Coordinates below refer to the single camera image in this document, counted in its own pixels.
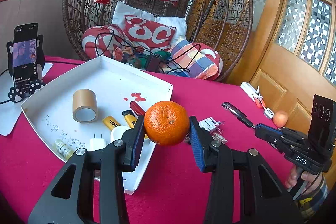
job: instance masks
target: pink tablecloth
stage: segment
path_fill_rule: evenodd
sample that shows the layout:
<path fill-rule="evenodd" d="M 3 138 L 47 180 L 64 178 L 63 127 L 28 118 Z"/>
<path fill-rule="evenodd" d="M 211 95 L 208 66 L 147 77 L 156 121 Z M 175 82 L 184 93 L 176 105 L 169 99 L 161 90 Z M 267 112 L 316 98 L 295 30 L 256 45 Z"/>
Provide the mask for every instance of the pink tablecloth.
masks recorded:
<path fill-rule="evenodd" d="M 47 61 L 81 61 L 48 57 Z M 50 82 L 75 65 L 57 63 L 44 80 Z M 268 143 L 256 138 L 253 130 L 224 111 L 221 103 L 229 101 L 254 123 L 274 126 L 261 109 L 234 85 L 153 73 L 174 85 L 172 101 L 184 106 L 189 115 L 200 121 L 214 117 L 225 121 L 223 135 L 232 149 L 256 148 L 281 181 L 285 181 L 291 164 Z M 0 135 L 0 191 L 11 207 L 26 222 L 34 205 L 63 166 L 40 140 L 24 115 L 19 117 L 12 133 Z M 181 143 L 172 147 L 156 146 L 139 188 L 126 203 L 130 223 L 201 224 L 207 204 L 211 174 L 197 168 L 191 146 Z M 99 184 L 95 182 L 94 220 L 99 222 Z M 239 177 L 235 174 L 234 221 L 239 220 Z"/>

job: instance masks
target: hand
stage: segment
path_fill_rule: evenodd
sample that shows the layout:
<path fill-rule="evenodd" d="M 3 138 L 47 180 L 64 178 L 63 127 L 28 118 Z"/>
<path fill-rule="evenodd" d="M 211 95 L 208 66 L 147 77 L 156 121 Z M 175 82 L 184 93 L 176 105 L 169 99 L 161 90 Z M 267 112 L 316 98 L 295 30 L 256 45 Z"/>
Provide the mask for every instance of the hand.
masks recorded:
<path fill-rule="evenodd" d="M 306 188 L 315 180 L 317 175 L 312 175 L 310 173 L 308 173 L 307 171 L 304 171 L 301 174 L 301 178 L 302 180 L 308 181 L 306 187 L 303 189 L 304 191 L 306 190 Z M 296 179 L 298 177 L 298 173 L 296 170 L 296 166 L 293 165 L 292 169 L 291 169 L 291 173 L 288 177 L 288 179 L 286 180 L 286 187 L 290 188 L 296 185 Z M 322 180 L 322 174 L 319 175 L 319 178 L 314 182 L 314 184 L 308 189 L 308 191 L 305 194 L 309 194 L 312 191 L 314 191 L 321 183 Z"/>

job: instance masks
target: paper sheet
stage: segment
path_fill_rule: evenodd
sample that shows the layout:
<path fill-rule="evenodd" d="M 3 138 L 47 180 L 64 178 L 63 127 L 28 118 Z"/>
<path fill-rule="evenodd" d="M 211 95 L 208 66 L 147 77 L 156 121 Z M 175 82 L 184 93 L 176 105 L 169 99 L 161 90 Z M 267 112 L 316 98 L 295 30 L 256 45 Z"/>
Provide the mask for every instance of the paper sheet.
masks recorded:
<path fill-rule="evenodd" d="M 42 71 L 42 77 L 46 75 L 46 73 L 53 66 L 52 63 L 45 63 L 44 69 Z M 8 92 L 10 88 L 13 86 L 13 79 L 10 76 L 9 72 L 5 72 L 0 76 L 0 102 L 8 100 Z M 21 104 L 26 100 L 19 103 L 8 102 L 0 105 L 0 134 L 3 136 L 7 136 L 11 133 L 16 120 L 18 119 L 21 113 Z"/>

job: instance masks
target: metal screw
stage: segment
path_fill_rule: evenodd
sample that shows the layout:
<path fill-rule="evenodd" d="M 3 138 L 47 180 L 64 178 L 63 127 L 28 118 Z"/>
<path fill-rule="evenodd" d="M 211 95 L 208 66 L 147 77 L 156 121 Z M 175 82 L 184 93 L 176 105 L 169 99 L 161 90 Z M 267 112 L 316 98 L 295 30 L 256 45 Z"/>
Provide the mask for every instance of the metal screw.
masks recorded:
<path fill-rule="evenodd" d="M 252 156 L 256 156 L 256 155 L 259 154 L 259 152 L 258 152 L 257 149 L 252 148 L 252 149 L 250 149 L 250 154 L 251 154 Z"/>
<path fill-rule="evenodd" d="M 84 155 L 85 154 L 85 149 L 84 148 L 77 149 L 76 154 L 78 156 Z"/>
<path fill-rule="evenodd" d="M 122 146 L 124 144 L 124 142 L 122 140 L 116 140 L 113 142 L 114 146 Z"/>
<path fill-rule="evenodd" d="M 218 147 L 218 146 L 221 146 L 222 143 L 220 141 L 212 141 L 211 145 L 214 146 L 214 147 Z"/>

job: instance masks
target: plaid sleeve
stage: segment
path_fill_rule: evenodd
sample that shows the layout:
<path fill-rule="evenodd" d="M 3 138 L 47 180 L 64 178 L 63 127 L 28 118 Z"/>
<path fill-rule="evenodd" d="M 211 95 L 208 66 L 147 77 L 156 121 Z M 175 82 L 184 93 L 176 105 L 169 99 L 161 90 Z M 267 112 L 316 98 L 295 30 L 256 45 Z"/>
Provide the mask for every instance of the plaid sleeve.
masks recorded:
<path fill-rule="evenodd" d="M 297 202 L 297 206 L 301 212 L 302 217 L 308 220 L 319 209 L 323 201 L 328 195 L 328 187 L 324 176 L 322 181 L 313 192 L 303 195 Z"/>

